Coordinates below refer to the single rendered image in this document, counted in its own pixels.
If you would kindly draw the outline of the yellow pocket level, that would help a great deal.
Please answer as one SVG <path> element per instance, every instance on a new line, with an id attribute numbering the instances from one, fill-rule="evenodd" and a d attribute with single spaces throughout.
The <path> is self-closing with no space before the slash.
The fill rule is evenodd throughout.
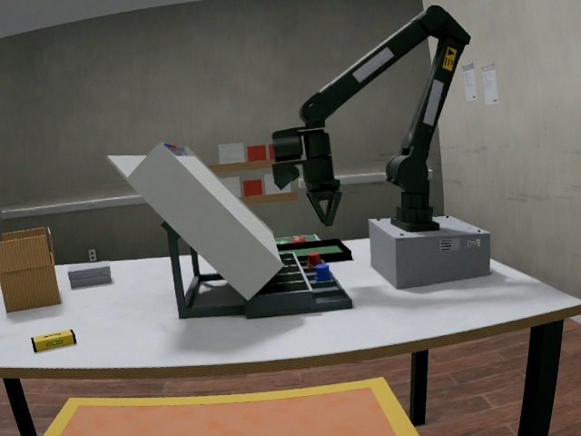
<path id="1" fill-rule="evenodd" d="M 31 341 L 33 344 L 34 352 L 77 343 L 73 330 L 54 332 L 46 335 L 32 337 Z"/>

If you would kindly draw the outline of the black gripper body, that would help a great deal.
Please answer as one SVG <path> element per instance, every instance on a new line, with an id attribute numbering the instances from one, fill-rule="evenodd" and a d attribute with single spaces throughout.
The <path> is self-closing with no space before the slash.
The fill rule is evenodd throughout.
<path id="1" fill-rule="evenodd" d="M 331 155 L 326 155 L 326 160 L 324 160 L 323 156 L 319 156 L 318 158 L 321 158 L 324 181 L 316 183 L 305 183 L 307 187 L 307 193 L 309 195 L 319 195 L 339 191 L 340 180 L 336 178 L 334 179 Z"/>

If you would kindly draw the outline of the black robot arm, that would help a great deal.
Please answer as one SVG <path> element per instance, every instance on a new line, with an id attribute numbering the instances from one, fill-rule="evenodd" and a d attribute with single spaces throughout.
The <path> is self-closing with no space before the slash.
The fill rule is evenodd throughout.
<path id="1" fill-rule="evenodd" d="M 298 131 L 326 127 L 325 120 L 330 115 L 429 36 L 438 39 L 437 51 L 399 154 L 387 162 L 386 181 L 406 191 L 401 192 L 401 207 L 397 206 L 397 217 L 390 217 L 390 224 L 407 233 L 439 231 L 439 223 L 432 221 L 433 207 L 429 206 L 426 161 L 458 60 L 471 38 L 439 5 L 428 7 L 307 100 L 300 107 L 305 126 L 272 134 L 274 183 L 282 190 L 295 181 L 300 176 L 297 164 L 302 164 L 305 183 L 323 182 L 318 157 L 331 154 L 329 133 L 324 129 Z M 306 157 L 315 159 L 299 160 L 303 154 L 302 136 Z M 277 163 L 284 161 L 291 162 Z"/>

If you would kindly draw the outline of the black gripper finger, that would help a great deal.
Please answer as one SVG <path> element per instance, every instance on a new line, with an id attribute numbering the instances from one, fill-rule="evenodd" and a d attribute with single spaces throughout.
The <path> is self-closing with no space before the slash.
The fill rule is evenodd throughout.
<path id="1" fill-rule="evenodd" d="M 315 207 L 320 215 L 320 218 L 322 219 L 322 221 L 324 222 L 326 227 L 333 225 L 334 218 L 335 218 L 336 212 L 337 212 L 339 204 L 340 204 L 341 196 L 342 196 L 342 192 L 310 195 L 310 198 L 313 201 L 313 203 L 314 203 L 314 205 L 315 205 Z M 320 201 L 325 201 L 325 200 L 334 200 L 334 204 L 332 206 L 329 220 L 327 220 L 324 212 L 322 211 L 322 209 L 320 207 Z"/>
<path id="2" fill-rule="evenodd" d="M 320 218 L 320 215 L 319 215 L 319 213 L 318 213 L 318 211 L 317 211 L 317 209 L 316 209 L 316 207 L 315 207 L 315 205 L 314 205 L 313 201 L 311 200 L 311 198 L 310 198 L 310 195 L 309 195 L 308 193 L 306 193 L 306 195 L 307 195 L 308 199 L 310 200 L 310 203 L 311 203 L 312 207 L 314 208 L 314 210 L 315 210 L 316 214 L 317 214 L 317 215 L 319 216 L 319 218 Z M 327 210 L 326 210 L 326 213 L 325 213 L 325 215 L 326 215 L 326 217 L 327 217 L 327 219 L 328 219 L 328 220 L 329 220 L 329 218 L 330 218 L 330 212 L 331 212 L 332 205 L 333 205 L 333 200 L 328 200 Z M 322 219 L 321 219 L 321 218 L 320 218 L 320 221 L 321 221 L 322 223 L 324 223 L 324 222 L 322 221 Z"/>

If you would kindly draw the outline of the green tray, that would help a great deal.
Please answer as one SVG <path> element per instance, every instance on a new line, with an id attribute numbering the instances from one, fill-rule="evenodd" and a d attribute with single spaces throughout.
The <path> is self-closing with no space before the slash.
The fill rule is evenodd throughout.
<path id="1" fill-rule="evenodd" d="M 351 250 L 339 239 L 276 244 L 279 253 L 295 253 L 299 262 L 307 262 L 308 253 L 320 253 L 325 263 L 352 260 Z"/>

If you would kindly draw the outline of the open brown cardboard box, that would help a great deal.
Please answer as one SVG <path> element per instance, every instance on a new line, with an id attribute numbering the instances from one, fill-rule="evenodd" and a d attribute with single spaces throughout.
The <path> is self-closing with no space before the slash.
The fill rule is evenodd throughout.
<path id="1" fill-rule="evenodd" d="M 61 304 L 48 231 L 53 258 L 45 228 L 2 234 L 0 285 L 6 313 Z"/>

